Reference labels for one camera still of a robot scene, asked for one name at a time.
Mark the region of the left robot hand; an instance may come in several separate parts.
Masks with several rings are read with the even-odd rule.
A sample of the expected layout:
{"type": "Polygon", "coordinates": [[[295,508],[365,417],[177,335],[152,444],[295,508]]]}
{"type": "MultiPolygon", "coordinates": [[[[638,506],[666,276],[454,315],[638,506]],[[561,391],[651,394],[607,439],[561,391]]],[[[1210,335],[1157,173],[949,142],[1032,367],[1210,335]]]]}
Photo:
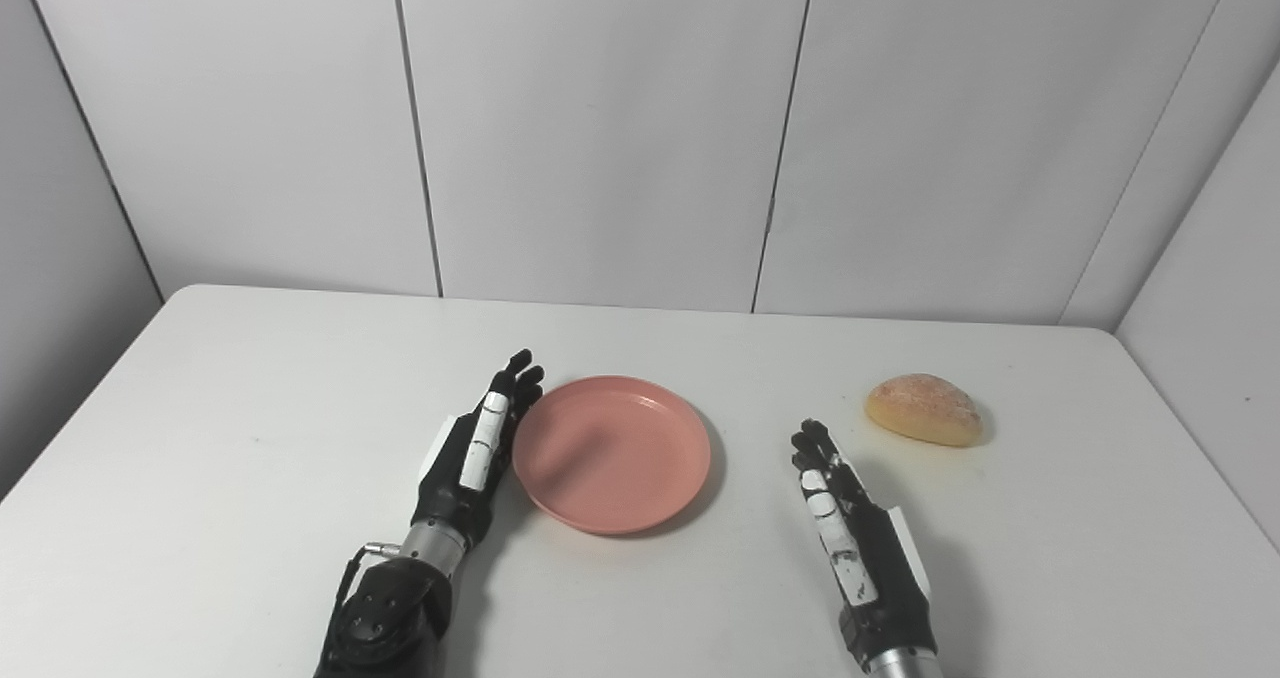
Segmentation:
{"type": "Polygon", "coordinates": [[[468,549],[485,540],[493,523],[493,500],[511,464],[515,435],[543,395],[544,377],[544,368],[534,363],[532,351],[526,347],[494,374],[471,412],[451,420],[419,481],[411,526],[434,519],[460,535],[468,549]]]}

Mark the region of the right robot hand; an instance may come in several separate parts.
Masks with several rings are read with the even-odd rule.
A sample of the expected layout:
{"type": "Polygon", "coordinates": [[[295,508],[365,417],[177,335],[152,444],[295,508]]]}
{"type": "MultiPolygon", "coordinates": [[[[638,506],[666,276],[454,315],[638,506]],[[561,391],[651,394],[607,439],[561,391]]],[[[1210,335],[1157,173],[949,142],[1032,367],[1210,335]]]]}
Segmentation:
{"type": "Polygon", "coordinates": [[[870,499],[819,420],[804,420],[791,445],[842,597],[846,650],[867,677],[941,677],[931,582],[902,510],[870,499]]]}

